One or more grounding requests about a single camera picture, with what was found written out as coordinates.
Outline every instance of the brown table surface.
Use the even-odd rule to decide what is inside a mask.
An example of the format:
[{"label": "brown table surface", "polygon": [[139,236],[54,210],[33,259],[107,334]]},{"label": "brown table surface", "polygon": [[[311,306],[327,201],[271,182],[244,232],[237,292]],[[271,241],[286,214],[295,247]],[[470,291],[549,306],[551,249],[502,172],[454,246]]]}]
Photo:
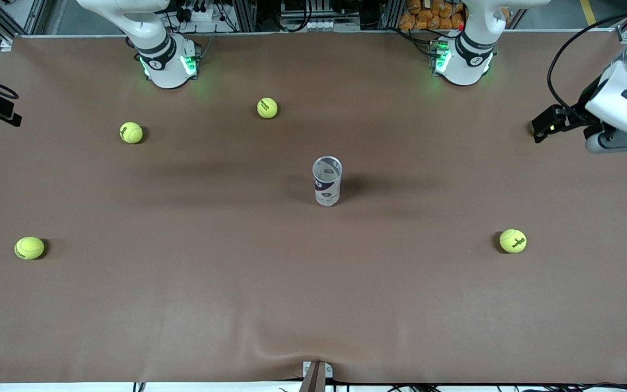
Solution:
[{"label": "brown table surface", "polygon": [[[465,88],[398,35],[218,37],[171,91],[121,39],[15,40],[0,382],[284,379],[309,359],[347,382],[627,382],[627,153],[526,127],[567,37],[506,34]],[[619,50],[575,43],[562,96]],[[149,138],[122,142],[125,121]],[[325,154],[344,166],[330,209]],[[524,253],[496,250],[507,228]],[[43,260],[14,255],[28,235]]]}]

